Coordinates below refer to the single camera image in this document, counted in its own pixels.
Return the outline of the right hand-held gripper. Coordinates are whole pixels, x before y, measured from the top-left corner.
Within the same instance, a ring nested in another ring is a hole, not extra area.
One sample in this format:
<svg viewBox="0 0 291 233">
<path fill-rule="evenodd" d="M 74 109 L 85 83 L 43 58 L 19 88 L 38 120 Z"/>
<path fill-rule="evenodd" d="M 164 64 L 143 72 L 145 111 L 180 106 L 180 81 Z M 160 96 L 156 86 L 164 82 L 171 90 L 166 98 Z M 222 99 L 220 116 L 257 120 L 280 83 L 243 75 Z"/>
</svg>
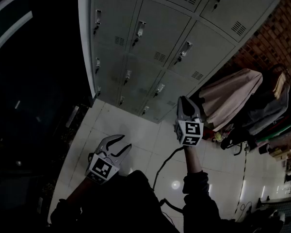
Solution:
<svg viewBox="0 0 291 233">
<path fill-rule="evenodd" d="M 203 128 L 204 123 L 200 119 L 199 107 L 190 98 L 180 96 L 177 105 L 177 119 L 174 124 L 174 132 L 179 144 L 197 146 L 202 139 Z"/>
</svg>

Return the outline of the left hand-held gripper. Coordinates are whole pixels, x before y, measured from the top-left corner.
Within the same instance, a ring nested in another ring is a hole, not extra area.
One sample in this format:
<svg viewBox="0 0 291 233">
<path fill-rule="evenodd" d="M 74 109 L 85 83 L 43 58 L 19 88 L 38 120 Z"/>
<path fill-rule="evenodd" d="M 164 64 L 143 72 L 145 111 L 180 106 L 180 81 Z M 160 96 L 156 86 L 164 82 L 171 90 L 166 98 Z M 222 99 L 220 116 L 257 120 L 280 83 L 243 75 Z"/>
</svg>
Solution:
<svg viewBox="0 0 291 233">
<path fill-rule="evenodd" d="M 89 153 L 88 166 L 85 176 L 97 184 L 109 181 L 118 171 L 120 164 L 132 148 L 132 144 L 126 145 L 122 150 L 113 153 L 109 147 L 125 137 L 122 134 L 111 135 L 102 139 L 97 149 Z"/>
</svg>

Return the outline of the grey metal locker cabinet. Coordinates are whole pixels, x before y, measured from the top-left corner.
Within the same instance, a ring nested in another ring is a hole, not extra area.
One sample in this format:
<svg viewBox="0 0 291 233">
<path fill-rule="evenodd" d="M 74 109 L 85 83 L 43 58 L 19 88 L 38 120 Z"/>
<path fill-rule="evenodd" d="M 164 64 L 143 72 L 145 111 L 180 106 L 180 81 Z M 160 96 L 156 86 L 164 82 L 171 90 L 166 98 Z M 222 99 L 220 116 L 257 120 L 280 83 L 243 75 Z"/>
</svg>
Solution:
<svg viewBox="0 0 291 233">
<path fill-rule="evenodd" d="M 280 0 L 85 0 L 95 98 L 159 123 L 197 91 Z"/>
</svg>

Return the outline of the person's left forearm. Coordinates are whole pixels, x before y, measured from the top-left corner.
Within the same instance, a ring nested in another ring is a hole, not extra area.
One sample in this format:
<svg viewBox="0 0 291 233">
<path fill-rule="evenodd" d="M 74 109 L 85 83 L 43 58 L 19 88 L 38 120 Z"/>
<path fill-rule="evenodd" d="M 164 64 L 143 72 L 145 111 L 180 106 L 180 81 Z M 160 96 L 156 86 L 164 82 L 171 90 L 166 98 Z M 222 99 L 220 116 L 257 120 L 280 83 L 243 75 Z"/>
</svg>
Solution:
<svg viewBox="0 0 291 233">
<path fill-rule="evenodd" d="M 69 206 L 81 206 L 87 199 L 89 194 L 96 188 L 98 184 L 88 177 L 79 184 L 79 186 L 65 200 Z"/>
</svg>

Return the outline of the person's right forearm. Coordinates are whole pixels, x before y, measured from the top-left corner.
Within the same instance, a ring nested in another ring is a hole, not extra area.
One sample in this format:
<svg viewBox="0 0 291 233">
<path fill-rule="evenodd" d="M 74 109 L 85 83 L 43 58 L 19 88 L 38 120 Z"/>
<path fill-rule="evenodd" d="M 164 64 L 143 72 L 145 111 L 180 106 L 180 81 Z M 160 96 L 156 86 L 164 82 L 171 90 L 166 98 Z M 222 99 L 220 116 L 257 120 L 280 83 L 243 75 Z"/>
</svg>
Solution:
<svg viewBox="0 0 291 233">
<path fill-rule="evenodd" d="M 184 194 L 209 195 L 208 173 L 202 170 L 201 164 L 196 154 L 195 148 L 185 146 L 184 153 L 186 158 L 187 175 L 184 178 Z"/>
</svg>

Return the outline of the beige hanging cloth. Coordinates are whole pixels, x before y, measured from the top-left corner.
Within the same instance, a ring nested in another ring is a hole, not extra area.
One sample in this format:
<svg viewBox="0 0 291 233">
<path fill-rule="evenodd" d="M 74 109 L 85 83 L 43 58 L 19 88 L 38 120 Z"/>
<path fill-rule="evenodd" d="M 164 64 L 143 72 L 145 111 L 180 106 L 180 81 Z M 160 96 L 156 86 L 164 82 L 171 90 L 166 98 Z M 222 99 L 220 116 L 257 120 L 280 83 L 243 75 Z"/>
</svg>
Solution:
<svg viewBox="0 0 291 233">
<path fill-rule="evenodd" d="M 202 107 L 213 131 L 219 131 L 234 118 L 262 81 L 262 73 L 244 68 L 201 89 L 199 97 L 204 99 Z"/>
</svg>

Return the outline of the person's black clothed body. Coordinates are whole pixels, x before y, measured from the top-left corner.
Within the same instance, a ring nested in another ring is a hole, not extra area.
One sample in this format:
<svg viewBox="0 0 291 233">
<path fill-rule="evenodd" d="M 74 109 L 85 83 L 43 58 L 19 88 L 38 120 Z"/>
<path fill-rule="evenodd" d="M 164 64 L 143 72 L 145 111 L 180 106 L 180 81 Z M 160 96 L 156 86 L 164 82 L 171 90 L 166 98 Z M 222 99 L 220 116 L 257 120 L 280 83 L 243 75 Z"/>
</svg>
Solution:
<svg viewBox="0 0 291 233">
<path fill-rule="evenodd" d="M 184 178 L 184 233 L 233 233 L 234 222 L 221 219 L 208 193 L 206 172 Z M 159 200 L 143 172 L 117 176 L 103 185 L 93 183 L 79 206 L 60 200 L 50 217 L 57 233 L 178 233 L 162 213 Z"/>
</svg>

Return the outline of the pile of grey garments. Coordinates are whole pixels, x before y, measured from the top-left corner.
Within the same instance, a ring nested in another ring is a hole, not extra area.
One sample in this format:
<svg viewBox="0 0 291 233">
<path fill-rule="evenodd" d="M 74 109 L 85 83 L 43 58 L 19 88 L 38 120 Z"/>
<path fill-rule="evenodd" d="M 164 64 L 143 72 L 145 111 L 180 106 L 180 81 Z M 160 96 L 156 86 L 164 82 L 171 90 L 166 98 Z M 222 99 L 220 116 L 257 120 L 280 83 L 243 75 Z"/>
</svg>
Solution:
<svg viewBox="0 0 291 233">
<path fill-rule="evenodd" d="M 279 98 L 275 98 L 270 90 L 259 92 L 250 97 L 240 117 L 241 127 L 249 135 L 267 136 L 284 117 L 291 116 L 291 86 L 284 83 Z"/>
</svg>

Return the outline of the tan folded cloth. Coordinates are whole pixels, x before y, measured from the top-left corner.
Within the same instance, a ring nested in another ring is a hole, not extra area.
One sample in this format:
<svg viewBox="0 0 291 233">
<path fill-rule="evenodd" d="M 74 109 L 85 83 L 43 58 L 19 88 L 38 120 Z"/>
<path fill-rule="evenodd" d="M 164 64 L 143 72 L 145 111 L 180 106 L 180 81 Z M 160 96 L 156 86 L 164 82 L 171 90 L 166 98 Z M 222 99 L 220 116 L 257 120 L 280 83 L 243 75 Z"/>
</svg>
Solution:
<svg viewBox="0 0 291 233">
<path fill-rule="evenodd" d="M 286 82 L 286 75 L 283 72 L 281 72 L 280 75 L 277 78 L 275 87 L 273 89 L 274 97 L 277 100 L 279 99 L 279 97 L 281 95 L 281 92 L 282 92 L 282 89 L 283 89 L 283 86 L 284 86 L 285 82 Z"/>
</svg>

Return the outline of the wooden crates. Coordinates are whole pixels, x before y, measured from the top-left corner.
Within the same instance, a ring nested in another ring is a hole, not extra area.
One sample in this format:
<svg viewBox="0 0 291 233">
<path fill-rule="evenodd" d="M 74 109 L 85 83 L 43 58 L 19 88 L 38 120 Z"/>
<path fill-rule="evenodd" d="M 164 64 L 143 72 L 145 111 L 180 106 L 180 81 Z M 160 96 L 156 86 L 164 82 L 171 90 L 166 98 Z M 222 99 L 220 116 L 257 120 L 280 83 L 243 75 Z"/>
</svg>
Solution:
<svg viewBox="0 0 291 233">
<path fill-rule="evenodd" d="M 268 153 L 277 162 L 280 162 L 286 174 L 291 175 L 291 148 L 288 145 L 269 149 Z"/>
</svg>

